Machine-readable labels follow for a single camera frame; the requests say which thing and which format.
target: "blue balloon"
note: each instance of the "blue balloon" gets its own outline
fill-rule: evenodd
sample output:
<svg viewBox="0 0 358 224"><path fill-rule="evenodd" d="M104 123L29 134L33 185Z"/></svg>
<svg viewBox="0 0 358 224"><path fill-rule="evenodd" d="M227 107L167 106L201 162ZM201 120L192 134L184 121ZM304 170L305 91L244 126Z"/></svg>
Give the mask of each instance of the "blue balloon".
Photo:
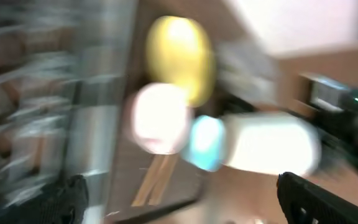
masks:
<svg viewBox="0 0 358 224"><path fill-rule="evenodd" d="M188 145L181 151L184 160L200 169L217 171L224 159L225 128L220 119L202 115L195 119Z"/></svg>

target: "yellow balloon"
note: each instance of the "yellow balloon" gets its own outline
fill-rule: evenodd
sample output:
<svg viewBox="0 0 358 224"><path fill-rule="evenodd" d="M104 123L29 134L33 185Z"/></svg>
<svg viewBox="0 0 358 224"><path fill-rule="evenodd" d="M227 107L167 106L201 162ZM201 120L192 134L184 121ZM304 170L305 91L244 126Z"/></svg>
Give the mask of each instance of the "yellow balloon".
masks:
<svg viewBox="0 0 358 224"><path fill-rule="evenodd" d="M196 21L157 19L147 37L146 60L152 79L186 90L190 106L200 106L210 97L214 57L208 36Z"/></svg>

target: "wooden stick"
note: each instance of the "wooden stick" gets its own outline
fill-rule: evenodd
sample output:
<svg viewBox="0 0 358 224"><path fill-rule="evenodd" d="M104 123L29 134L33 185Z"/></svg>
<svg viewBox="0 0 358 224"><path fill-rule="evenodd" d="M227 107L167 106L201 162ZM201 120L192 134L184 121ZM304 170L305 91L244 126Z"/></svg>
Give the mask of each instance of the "wooden stick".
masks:
<svg viewBox="0 0 358 224"><path fill-rule="evenodd" d="M149 205L159 205L164 195L165 189L168 186L169 180L171 179L173 170L179 158L179 154L166 156L167 165L161 167L162 173L158 177L158 182L153 188L152 195L149 200Z"/></svg>
<svg viewBox="0 0 358 224"><path fill-rule="evenodd" d="M134 201L132 202L132 207L143 206L145 204L147 196L149 196L150 191L158 180L158 172L160 172L164 158L164 155L154 156L146 176L144 177L143 183L140 186Z"/></svg>

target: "floor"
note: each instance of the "floor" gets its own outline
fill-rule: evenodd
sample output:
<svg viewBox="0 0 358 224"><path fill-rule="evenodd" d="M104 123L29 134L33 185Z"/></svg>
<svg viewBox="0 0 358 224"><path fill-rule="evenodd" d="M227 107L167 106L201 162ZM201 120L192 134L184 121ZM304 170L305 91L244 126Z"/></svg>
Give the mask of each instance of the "floor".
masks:
<svg viewBox="0 0 358 224"><path fill-rule="evenodd" d="M358 174L345 162L335 172L308 179L358 206ZM277 178L228 167L211 174L210 188L201 202L152 224L284 224L287 223L276 196Z"/></svg>

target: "pink balloon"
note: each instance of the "pink balloon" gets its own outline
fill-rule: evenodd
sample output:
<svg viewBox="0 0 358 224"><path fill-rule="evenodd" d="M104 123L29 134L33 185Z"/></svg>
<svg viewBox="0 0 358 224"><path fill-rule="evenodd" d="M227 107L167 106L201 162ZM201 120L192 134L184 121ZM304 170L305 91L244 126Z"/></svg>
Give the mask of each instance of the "pink balloon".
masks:
<svg viewBox="0 0 358 224"><path fill-rule="evenodd" d="M185 91L168 83L152 83L134 98L131 133L150 153L174 154L186 141L191 117Z"/></svg>

